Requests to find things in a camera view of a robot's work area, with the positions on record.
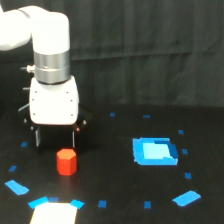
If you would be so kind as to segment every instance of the red hexagonal block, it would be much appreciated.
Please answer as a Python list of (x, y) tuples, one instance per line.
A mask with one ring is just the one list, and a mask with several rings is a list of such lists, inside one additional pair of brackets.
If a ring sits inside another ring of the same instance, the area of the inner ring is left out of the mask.
[(62, 149), (57, 153), (57, 170), (61, 175), (72, 175), (77, 171), (77, 156), (72, 149)]

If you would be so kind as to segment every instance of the black curtain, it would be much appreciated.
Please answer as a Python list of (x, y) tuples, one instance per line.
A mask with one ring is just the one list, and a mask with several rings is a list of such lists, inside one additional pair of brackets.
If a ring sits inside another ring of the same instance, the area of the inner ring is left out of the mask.
[[(80, 101), (224, 106), (221, 0), (2, 0), (36, 5), (70, 21), (71, 70)], [(26, 103), (31, 43), (0, 52), (0, 100)]]

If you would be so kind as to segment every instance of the black table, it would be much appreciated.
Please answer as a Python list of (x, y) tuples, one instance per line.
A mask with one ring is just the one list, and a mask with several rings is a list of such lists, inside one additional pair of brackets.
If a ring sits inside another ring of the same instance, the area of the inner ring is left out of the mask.
[[(1, 110), (0, 220), (29, 223), (28, 202), (59, 197), (85, 202), (77, 224), (105, 223), (223, 223), (224, 221), (224, 109), (162, 106), (99, 106), (77, 140), (78, 172), (62, 177), (56, 152), (71, 147), (70, 130), (46, 127), (41, 152), (30, 128), (18, 119), (17, 108)], [(132, 139), (168, 137), (179, 154), (177, 166), (141, 166), (134, 162)], [(182, 154), (188, 149), (188, 156)], [(9, 168), (16, 165), (15, 172)], [(190, 172), (192, 179), (185, 179)], [(29, 188), (17, 196), (5, 186), (15, 180)], [(175, 197), (196, 191), (201, 199), (179, 207)], [(106, 200), (105, 209), (98, 208)], [(152, 208), (144, 209), (151, 201)]]

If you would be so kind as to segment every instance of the blue square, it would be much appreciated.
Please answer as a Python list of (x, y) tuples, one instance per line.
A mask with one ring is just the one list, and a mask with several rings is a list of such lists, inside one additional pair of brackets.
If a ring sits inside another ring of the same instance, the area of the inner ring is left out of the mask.
[(151, 208), (151, 202), (150, 201), (145, 201), (144, 208), (150, 209)]
[(143, 143), (143, 152), (145, 159), (171, 158), (169, 148), (165, 144)]
[(150, 115), (143, 115), (144, 118), (150, 118)]
[(16, 167), (17, 167), (17, 166), (11, 166), (11, 168), (9, 169), (9, 171), (10, 171), (10, 172), (15, 171)]
[(98, 207), (99, 208), (106, 208), (107, 207), (107, 202), (106, 201), (99, 201)]
[(72, 200), (71, 205), (77, 207), (78, 209), (82, 208), (85, 203), (77, 200)]
[(52, 197), (52, 198), (48, 198), (49, 202), (58, 202), (58, 198)]
[(191, 173), (185, 173), (185, 178), (186, 179), (191, 179)]
[(27, 145), (28, 145), (27, 142), (23, 142), (21, 147), (27, 147)]
[(178, 132), (179, 132), (180, 135), (183, 135), (184, 134), (184, 131), (183, 130), (179, 130)]
[(187, 155), (187, 154), (188, 154), (187, 149), (182, 149), (182, 153), (183, 153), (184, 155)]

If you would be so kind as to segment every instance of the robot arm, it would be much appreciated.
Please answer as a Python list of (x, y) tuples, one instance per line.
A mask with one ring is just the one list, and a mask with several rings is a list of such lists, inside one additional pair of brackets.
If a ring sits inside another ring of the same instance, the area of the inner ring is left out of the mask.
[(0, 15), (0, 51), (27, 44), (32, 37), (38, 82), (63, 83), (70, 78), (69, 21), (66, 15), (49, 12), (37, 6), (27, 6)]

